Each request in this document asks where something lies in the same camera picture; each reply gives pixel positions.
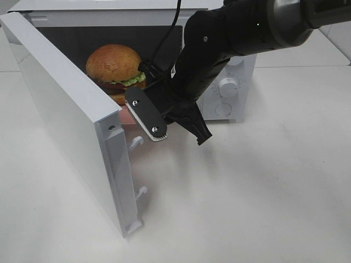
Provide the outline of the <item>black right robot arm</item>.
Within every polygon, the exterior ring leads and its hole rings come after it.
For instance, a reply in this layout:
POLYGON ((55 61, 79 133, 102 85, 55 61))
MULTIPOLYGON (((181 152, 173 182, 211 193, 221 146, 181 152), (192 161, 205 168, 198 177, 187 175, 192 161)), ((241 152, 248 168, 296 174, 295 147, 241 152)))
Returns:
POLYGON ((314 29, 349 20, 350 1, 224 1, 197 11, 176 61, 145 91, 156 111, 141 125, 160 141, 178 123, 204 143, 211 133, 196 102, 232 57, 297 47, 314 29))

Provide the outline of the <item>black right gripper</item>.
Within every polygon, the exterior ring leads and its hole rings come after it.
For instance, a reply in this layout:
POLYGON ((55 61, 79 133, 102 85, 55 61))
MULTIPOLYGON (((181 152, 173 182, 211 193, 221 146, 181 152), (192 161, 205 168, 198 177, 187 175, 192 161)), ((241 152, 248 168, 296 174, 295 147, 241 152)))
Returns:
POLYGON ((230 60, 225 53, 183 49, 161 80, 145 90, 167 124, 177 122, 202 145, 212 133, 195 102, 230 60))

